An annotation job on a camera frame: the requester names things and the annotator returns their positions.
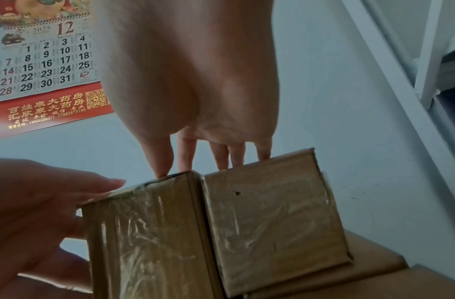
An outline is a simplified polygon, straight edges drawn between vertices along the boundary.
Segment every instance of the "qr code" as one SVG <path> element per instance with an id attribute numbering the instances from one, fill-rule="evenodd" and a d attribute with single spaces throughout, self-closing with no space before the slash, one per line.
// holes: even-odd
<path id="1" fill-rule="evenodd" d="M 103 89 L 86 92 L 86 107 L 88 109 L 98 108 L 109 104 Z"/>

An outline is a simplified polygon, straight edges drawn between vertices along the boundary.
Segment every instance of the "cardboard box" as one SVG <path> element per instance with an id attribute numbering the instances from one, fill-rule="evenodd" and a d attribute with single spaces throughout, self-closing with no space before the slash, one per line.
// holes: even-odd
<path id="1" fill-rule="evenodd" d="M 314 150 L 209 174 L 203 189 L 228 297 L 351 261 Z"/>
<path id="2" fill-rule="evenodd" d="M 223 298 L 200 191 L 188 172 L 82 207 L 95 299 Z"/>
<path id="3" fill-rule="evenodd" d="M 289 299 L 455 299 L 455 282 L 416 266 Z"/>
<path id="4" fill-rule="evenodd" d="M 354 258 L 352 264 L 336 266 L 280 284 L 268 286 L 245 295 L 245 298 L 266 299 L 285 297 L 408 268 L 405 259 L 401 255 L 374 242 L 348 231 L 346 231 L 346 239 Z"/>

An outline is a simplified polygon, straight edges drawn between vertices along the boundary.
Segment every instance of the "cardboard surface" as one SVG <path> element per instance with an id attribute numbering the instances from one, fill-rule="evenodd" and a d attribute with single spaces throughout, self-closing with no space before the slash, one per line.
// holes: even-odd
<path id="1" fill-rule="evenodd" d="M 416 266 L 289 299 L 455 299 L 455 282 Z"/>
<path id="2" fill-rule="evenodd" d="M 95 299 L 218 299 L 198 175 L 169 177 L 82 207 Z"/>
<path id="3" fill-rule="evenodd" d="M 401 255 L 374 242 L 348 231 L 346 231 L 346 239 L 354 257 L 352 264 L 336 266 L 268 286 L 245 297 L 249 299 L 284 297 L 392 273 L 408 267 Z"/>
<path id="4" fill-rule="evenodd" d="M 209 174 L 203 189 L 228 297 L 350 262 L 313 150 Z"/>

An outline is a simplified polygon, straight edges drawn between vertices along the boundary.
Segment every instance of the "calendar illustration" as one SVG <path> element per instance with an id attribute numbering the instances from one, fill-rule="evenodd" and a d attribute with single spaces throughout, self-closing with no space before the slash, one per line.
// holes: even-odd
<path id="1" fill-rule="evenodd" d="M 90 0 L 0 0 L 0 101 L 99 81 Z"/>

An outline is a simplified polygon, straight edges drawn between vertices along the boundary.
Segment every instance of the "hand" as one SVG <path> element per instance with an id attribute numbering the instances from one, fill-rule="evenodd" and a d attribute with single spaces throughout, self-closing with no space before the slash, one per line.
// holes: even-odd
<path id="1" fill-rule="evenodd" d="M 78 205 L 124 185 L 90 172 L 0 159 L 0 298 L 90 299 L 88 262 L 59 247 L 83 238 Z"/>
<path id="2" fill-rule="evenodd" d="M 219 169 L 244 163 L 245 143 L 268 159 L 279 83 L 272 0 L 94 0 L 104 90 L 156 177 L 192 168 L 197 140 Z"/>

